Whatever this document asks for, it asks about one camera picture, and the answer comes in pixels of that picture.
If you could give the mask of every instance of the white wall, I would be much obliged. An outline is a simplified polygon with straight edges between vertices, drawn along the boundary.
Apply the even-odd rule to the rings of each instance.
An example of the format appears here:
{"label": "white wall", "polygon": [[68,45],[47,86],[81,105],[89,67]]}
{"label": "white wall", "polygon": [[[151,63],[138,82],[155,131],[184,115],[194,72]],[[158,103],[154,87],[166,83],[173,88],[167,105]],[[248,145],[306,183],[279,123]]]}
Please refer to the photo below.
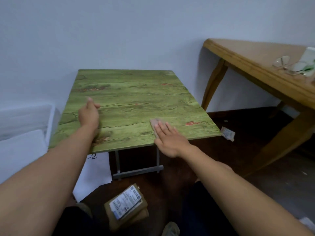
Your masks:
{"label": "white wall", "polygon": [[[1,0],[0,108],[63,110],[78,69],[173,70],[201,102],[207,38],[313,45],[315,0]],[[208,111],[275,105],[228,71]]]}

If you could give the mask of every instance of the wooden floor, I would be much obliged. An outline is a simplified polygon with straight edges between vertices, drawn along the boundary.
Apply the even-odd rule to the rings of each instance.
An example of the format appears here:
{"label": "wooden floor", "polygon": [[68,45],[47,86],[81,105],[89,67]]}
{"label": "wooden floor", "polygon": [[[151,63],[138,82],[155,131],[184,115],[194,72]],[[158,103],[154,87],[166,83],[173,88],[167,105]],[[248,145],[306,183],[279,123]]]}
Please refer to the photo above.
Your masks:
{"label": "wooden floor", "polygon": [[[236,132],[235,141],[231,142],[223,137],[213,137],[193,140],[191,144],[198,146],[210,157],[228,164],[235,172],[238,172],[248,159],[256,155],[262,146],[292,120],[282,112],[273,119],[268,119],[272,110],[273,108],[270,107],[211,114],[210,116],[219,128],[224,126]],[[301,155],[306,155],[305,152],[312,153],[307,143],[302,150],[299,148],[292,154],[294,154],[293,157],[296,155],[303,157]],[[122,150],[120,151],[121,170],[128,171],[154,166],[155,157],[155,147]],[[93,215],[100,221],[105,231],[108,230],[108,219],[103,204],[133,183],[137,183],[147,200],[150,216],[128,229],[119,231],[116,235],[161,235],[167,222],[180,220],[183,199],[197,177],[179,158],[170,159],[161,154],[160,163],[164,165],[164,170],[159,174],[148,173],[121,181],[113,181],[100,186],[83,200],[90,206]],[[110,153],[110,164],[112,174],[116,173],[113,153]]]}

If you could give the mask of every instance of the debris on floor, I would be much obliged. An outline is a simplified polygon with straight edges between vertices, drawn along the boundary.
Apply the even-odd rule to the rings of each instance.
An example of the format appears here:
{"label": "debris on floor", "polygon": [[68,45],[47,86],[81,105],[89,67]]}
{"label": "debris on floor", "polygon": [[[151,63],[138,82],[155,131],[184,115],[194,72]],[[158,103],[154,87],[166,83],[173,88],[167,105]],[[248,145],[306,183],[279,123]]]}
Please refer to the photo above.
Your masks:
{"label": "debris on floor", "polygon": [[234,142],[234,135],[235,135],[234,131],[227,129],[226,127],[222,127],[221,132],[222,132],[222,137],[224,137],[227,140]]}

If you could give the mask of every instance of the green object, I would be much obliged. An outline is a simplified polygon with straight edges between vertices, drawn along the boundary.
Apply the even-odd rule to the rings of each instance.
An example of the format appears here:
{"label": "green object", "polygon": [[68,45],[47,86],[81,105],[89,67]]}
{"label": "green object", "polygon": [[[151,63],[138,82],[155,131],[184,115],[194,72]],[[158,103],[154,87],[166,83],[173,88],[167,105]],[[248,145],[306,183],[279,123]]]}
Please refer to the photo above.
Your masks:
{"label": "green object", "polygon": [[189,140],[221,135],[173,71],[81,69],[50,148],[80,127],[78,110],[87,97],[101,105],[91,153],[153,145],[152,118],[168,121]]}

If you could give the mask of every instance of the dark floor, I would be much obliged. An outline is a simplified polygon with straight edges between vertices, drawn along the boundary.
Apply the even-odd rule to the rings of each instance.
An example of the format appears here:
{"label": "dark floor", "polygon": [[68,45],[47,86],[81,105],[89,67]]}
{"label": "dark floor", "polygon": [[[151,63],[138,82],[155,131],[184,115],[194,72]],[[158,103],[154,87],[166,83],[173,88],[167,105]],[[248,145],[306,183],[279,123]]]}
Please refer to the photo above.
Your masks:
{"label": "dark floor", "polygon": [[[292,120],[283,112],[278,113],[273,119],[268,119],[272,109],[259,108],[214,114],[212,118],[219,128],[224,126],[236,132],[235,141],[231,142],[223,137],[214,137],[193,140],[191,144],[198,146],[215,160],[228,164],[237,173],[246,162],[258,153],[262,146],[268,143],[282,127]],[[296,170],[297,167],[295,166],[297,165],[299,169],[302,169],[305,165],[311,166],[313,168],[309,171],[315,171],[315,163],[311,156],[314,152],[312,147],[313,144],[304,144],[304,147],[254,173],[248,180],[271,197],[278,197],[283,200],[286,195],[289,195],[288,192],[286,191],[286,195],[283,196],[278,194],[275,189],[279,189],[280,184],[284,184],[284,181],[289,180],[282,177],[279,172],[284,171],[285,168]],[[156,150],[153,146],[122,150],[120,151],[121,170],[128,171],[154,166],[156,164],[155,157]],[[119,231],[116,233],[117,235],[161,235],[167,222],[180,220],[183,199],[197,177],[189,166],[179,158],[170,159],[161,154],[160,163],[164,165],[164,170],[159,174],[148,173],[124,178],[121,181],[113,181],[110,184],[100,186],[83,200],[84,203],[90,206],[94,216],[103,225],[104,230],[108,230],[108,219],[103,204],[133,183],[137,183],[147,200],[150,216],[134,226]],[[112,174],[116,173],[115,156],[112,153],[110,153],[110,164]],[[294,173],[301,174],[301,170],[296,170]],[[301,177],[304,177],[305,174],[302,175],[299,176],[301,181],[303,181]],[[297,182],[293,179],[291,179],[291,182],[286,182],[287,186],[284,190],[287,190],[290,184],[290,189],[294,189]],[[290,200],[285,200],[284,204],[288,204],[288,202],[291,205],[293,204]],[[300,209],[295,209],[295,211],[298,211],[299,215],[304,213]]]}

